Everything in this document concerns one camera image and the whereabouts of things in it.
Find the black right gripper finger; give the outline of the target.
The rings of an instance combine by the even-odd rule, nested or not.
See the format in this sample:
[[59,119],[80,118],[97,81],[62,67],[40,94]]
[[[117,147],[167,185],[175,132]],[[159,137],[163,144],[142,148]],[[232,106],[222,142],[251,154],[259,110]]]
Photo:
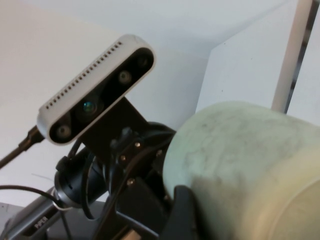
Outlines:
[[198,240],[199,238],[193,192],[185,185],[177,185],[174,188],[173,206],[159,239]]

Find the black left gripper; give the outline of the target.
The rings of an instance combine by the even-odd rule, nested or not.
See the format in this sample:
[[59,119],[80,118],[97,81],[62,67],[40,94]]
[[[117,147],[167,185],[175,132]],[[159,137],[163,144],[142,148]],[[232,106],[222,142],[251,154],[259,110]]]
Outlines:
[[131,230],[156,240],[168,219],[164,201],[164,156],[175,131],[160,123],[104,125],[95,146],[109,197],[94,234],[119,240]]

